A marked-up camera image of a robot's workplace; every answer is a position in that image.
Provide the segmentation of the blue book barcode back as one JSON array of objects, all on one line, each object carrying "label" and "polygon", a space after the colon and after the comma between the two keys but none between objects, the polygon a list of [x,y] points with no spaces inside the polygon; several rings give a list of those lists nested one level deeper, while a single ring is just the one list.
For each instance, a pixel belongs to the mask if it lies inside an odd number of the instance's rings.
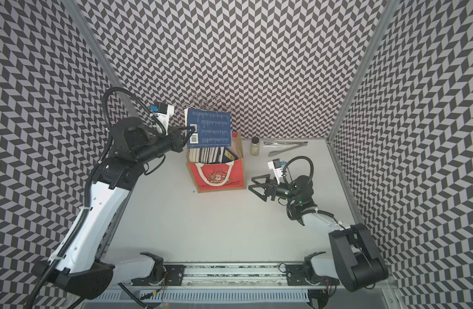
[{"label": "blue book barcode back", "polygon": [[231,146],[231,113],[188,108],[185,123],[193,126],[188,148],[219,148]]}]

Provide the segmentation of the yellow book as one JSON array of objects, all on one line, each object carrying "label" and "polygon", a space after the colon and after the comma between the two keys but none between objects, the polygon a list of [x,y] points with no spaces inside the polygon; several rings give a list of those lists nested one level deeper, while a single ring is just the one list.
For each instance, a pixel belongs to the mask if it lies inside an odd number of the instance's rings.
[{"label": "yellow book", "polygon": [[189,162],[192,163],[199,163],[201,157],[201,149],[200,148],[191,148],[189,149]]}]

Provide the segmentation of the red burlap canvas bag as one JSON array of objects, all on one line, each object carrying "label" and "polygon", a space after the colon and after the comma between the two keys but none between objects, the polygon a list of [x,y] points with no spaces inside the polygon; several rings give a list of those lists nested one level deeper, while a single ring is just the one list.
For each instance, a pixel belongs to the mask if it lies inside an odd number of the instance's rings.
[{"label": "red burlap canvas bag", "polygon": [[232,133],[230,150],[237,159],[224,164],[201,164],[189,162],[186,166],[198,193],[243,190],[246,188],[244,152],[240,133]]}]

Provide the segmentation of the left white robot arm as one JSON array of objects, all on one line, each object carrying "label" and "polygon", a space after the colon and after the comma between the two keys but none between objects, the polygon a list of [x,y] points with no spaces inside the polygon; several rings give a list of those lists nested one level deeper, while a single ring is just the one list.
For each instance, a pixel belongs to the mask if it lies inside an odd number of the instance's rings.
[{"label": "left white robot arm", "polygon": [[[113,124],[108,111],[113,93],[128,95],[144,108],[153,122],[146,125],[139,117],[128,117]],[[112,87],[101,97],[101,109],[106,122],[108,139],[100,159],[87,179],[83,205],[69,232],[47,261],[39,261],[32,270],[39,281],[30,293],[26,308],[32,308],[43,286],[52,283],[80,301],[95,299],[109,286],[144,279],[154,285],[166,283],[167,271],[160,256],[144,252],[141,258],[105,263],[100,260],[100,248],[114,220],[120,220],[120,208],[128,200],[141,175],[148,175],[145,166],[166,153],[182,152],[194,133],[194,127],[170,126],[174,107],[166,103],[145,104],[130,91]]]}]

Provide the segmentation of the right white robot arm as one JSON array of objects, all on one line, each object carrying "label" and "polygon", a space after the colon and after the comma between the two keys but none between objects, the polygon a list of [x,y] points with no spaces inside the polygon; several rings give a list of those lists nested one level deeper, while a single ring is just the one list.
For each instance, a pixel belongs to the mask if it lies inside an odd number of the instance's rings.
[{"label": "right white robot arm", "polygon": [[251,178],[248,189],[263,201],[284,200],[291,221],[329,238],[331,255],[312,253],[303,261],[303,276],[311,285],[338,280],[346,290],[373,288],[389,277],[388,266],[365,224],[347,226],[313,200],[315,166],[306,156],[268,163],[270,174]]}]

